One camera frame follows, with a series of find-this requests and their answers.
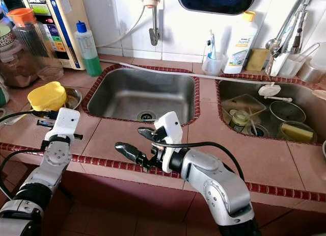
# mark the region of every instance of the blue bottle cap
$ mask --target blue bottle cap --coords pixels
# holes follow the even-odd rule
[[[78,20],[76,26],[77,26],[77,31],[80,33],[85,33],[87,31],[86,24],[84,22],[80,22]]]

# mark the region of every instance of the double sink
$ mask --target double sink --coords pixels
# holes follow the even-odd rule
[[[118,68],[108,73],[100,82],[88,102],[92,115],[121,120],[154,121],[166,112],[175,111],[181,124],[194,120],[198,105],[198,88],[195,78],[188,75],[173,75],[147,72],[138,69]],[[230,81],[216,81],[220,92],[219,101],[242,94],[249,94],[266,106],[259,117],[268,128],[269,137],[276,138],[275,124],[270,119],[271,99],[259,96],[263,85]],[[293,103],[306,113],[306,124],[318,136],[318,143],[326,139],[326,102],[315,97],[311,89],[296,84],[278,83],[281,92],[278,97],[291,97]]]

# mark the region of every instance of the dish soap bottle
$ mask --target dish soap bottle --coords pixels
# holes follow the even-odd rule
[[[86,67],[86,72],[90,76],[99,76],[102,73],[100,60],[97,55],[96,46],[91,30],[87,30],[84,22],[78,21],[75,37],[79,44],[80,53]]]
[[[255,15],[255,12],[244,12],[242,20],[232,28],[227,50],[228,59],[222,67],[224,74],[239,74],[241,72],[258,30],[257,25],[254,23]]]

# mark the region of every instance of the tiled countertop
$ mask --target tiled countertop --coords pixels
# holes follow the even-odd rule
[[[136,65],[182,68],[194,73],[201,73],[200,64],[197,63],[118,56],[106,56],[106,58]],[[102,63],[103,69],[108,66],[111,64]],[[65,70],[65,75],[60,82],[64,86],[78,88],[85,96],[96,80],[96,77],[90,77],[85,72]],[[43,84],[38,81],[25,89],[10,89],[11,100],[6,105],[6,109],[13,112],[27,110],[29,107],[27,94]],[[88,116],[81,107],[78,110],[81,117],[76,133],[82,134],[84,138],[73,143],[71,152],[75,154],[74,160],[79,162],[71,162],[68,170],[193,190],[189,184],[178,178],[178,174],[163,174],[157,170],[153,171],[157,174],[133,171],[138,167],[126,164],[130,161],[115,151],[114,144],[122,141],[136,146],[144,153],[150,153],[150,141],[146,141],[137,132],[137,128],[144,124],[100,119]],[[9,149],[12,149],[13,146],[7,144],[39,148],[47,131],[47,128],[37,126],[32,116],[26,116],[13,126],[0,127],[0,142],[6,143],[0,145],[2,149],[0,152],[4,156],[10,152]],[[326,194],[326,160],[323,158],[321,147],[237,134],[219,118],[214,80],[200,78],[200,116],[195,122],[183,127],[182,141],[184,143],[213,141],[228,148],[239,161],[245,179],[249,182],[248,186],[254,186],[251,187],[251,190],[257,191],[261,188],[260,193],[252,192],[252,200],[255,202],[326,212],[326,203],[316,202],[325,201],[324,194]],[[218,156],[235,170],[231,160],[217,149],[213,147],[198,149]],[[42,157],[21,154],[17,159],[37,164]],[[271,195],[271,192],[265,191],[266,187],[256,188],[256,184],[289,189],[276,191],[277,195],[292,194],[287,194],[285,197]],[[301,193],[298,198],[294,196],[295,191],[310,191],[312,193]]]

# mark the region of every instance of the yellow plastic bowl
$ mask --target yellow plastic bowl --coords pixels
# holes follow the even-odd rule
[[[28,94],[27,99],[29,100],[33,110],[57,111],[66,102],[67,94],[65,88],[61,86],[60,82],[50,82],[31,91]]]

